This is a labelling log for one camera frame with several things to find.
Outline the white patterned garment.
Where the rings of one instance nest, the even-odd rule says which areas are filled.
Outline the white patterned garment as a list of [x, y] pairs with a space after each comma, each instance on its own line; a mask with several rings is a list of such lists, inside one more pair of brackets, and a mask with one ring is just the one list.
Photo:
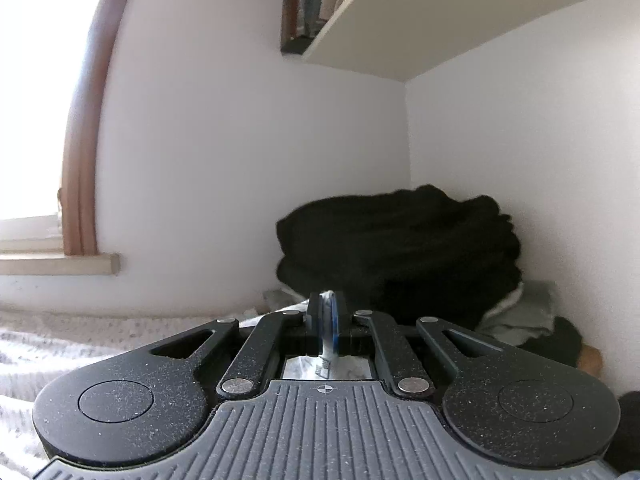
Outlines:
[[[262, 318], [237, 320], [250, 328]], [[209, 463], [213, 444], [196, 437], [167, 457], [140, 466], [89, 467], [50, 456], [35, 430], [38, 394], [46, 385], [72, 370], [118, 356], [147, 344], [192, 330], [211, 321], [183, 322], [178, 318], [76, 318], [53, 314], [5, 314], [1, 319], [1, 474], [6, 479], [28, 479], [41, 474], [49, 479], [197, 479], [213, 478]], [[316, 349], [283, 347], [288, 355], [268, 384], [279, 385], [286, 360]]]

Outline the grey white folded clothes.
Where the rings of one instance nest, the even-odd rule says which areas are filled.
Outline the grey white folded clothes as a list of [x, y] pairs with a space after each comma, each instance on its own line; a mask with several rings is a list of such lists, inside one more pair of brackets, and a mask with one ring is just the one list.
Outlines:
[[281, 286], [266, 292], [265, 300], [273, 311], [304, 311], [311, 329], [333, 341], [350, 330], [412, 334], [420, 325], [435, 325], [521, 346], [552, 335], [556, 323], [553, 287], [546, 282], [521, 282], [499, 292], [494, 283], [424, 280], [383, 285], [363, 296]]

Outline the black folded clothes pile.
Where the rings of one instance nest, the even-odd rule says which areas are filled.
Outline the black folded clothes pile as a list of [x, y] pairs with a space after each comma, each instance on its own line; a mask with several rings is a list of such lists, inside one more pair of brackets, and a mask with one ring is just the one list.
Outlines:
[[458, 202], [433, 185], [300, 206], [276, 225], [280, 282], [342, 292], [354, 310], [411, 325], [422, 315], [475, 328], [518, 288], [521, 243], [486, 195]]

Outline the beige window sill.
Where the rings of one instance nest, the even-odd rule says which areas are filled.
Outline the beige window sill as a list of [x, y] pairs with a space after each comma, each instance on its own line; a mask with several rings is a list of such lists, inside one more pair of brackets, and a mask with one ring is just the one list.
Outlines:
[[1, 275], [79, 276], [116, 275], [119, 255], [66, 256], [63, 254], [2, 254]]

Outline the wooden window frame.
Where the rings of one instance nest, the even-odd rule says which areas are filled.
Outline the wooden window frame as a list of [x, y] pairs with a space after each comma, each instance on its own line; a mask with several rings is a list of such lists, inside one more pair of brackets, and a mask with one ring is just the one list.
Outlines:
[[128, 0], [99, 0], [68, 114], [63, 155], [64, 254], [96, 256], [96, 158], [108, 73]]

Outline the white wall shelf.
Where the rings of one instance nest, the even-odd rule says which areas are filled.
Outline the white wall shelf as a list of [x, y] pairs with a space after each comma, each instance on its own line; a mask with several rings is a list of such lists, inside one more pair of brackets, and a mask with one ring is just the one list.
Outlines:
[[305, 62], [406, 82], [585, 0], [344, 0]]

